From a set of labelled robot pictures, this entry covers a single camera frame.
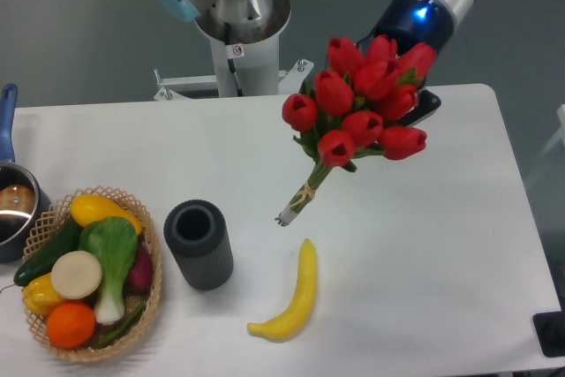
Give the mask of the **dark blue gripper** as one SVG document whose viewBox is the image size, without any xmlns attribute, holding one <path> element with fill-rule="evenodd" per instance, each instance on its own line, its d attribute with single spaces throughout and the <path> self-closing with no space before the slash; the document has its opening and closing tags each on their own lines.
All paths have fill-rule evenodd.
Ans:
<svg viewBox="0 0 565 377">
<path fill-rule="evenodd" d="M 398 55 L 421 42 L 439 53 L 454 32 L 455 21 L 445 6 L 434 1 L 392 0 L 373 29 L 357 41 L 356 46 L 362 54 L 366 54 L 378 35 L 386 35 L 396 41 Z M 399 119 L 398 124 L 412 127 L 428 119 L 440 106 L 441 99 L 437 94 L 422 89 L 418 92 L 416 106 Z"/>
</svg>

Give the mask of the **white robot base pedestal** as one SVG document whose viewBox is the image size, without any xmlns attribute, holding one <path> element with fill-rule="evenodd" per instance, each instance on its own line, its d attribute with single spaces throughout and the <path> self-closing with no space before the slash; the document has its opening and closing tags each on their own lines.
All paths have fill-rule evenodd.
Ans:
<svg viewBox="0 0 565 377">
<path fill-rule="evenodd" d="M 226 45 L 210 41 L 214 63 L 212 75 L 163 78 L 154 70 L 156 101 L 206 97 L 251 97 L 296 93 L 314 63 L 299 58 L 288 70 L 279 67 L 277 35 L 250 44 Z"/>
</svg>

